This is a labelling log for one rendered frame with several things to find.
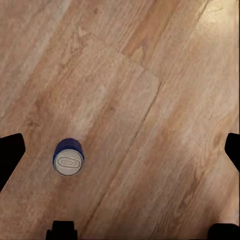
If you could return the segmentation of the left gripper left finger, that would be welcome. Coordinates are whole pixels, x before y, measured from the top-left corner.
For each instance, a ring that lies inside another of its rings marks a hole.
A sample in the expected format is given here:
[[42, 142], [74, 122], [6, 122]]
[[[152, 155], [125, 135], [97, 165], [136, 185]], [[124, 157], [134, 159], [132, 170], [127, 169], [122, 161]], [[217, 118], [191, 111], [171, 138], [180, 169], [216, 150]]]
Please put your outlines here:
[[0, 192], [26, 151], [21, 133], [0, 138]]

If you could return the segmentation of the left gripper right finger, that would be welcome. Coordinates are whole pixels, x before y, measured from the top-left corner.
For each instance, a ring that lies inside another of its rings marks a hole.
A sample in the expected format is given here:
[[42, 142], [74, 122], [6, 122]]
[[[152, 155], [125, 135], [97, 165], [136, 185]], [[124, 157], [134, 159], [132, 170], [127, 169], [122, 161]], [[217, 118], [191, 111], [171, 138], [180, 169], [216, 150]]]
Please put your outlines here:
[[229, 133], [224, 150], [240, 172], [240, 135], [236, 133]]

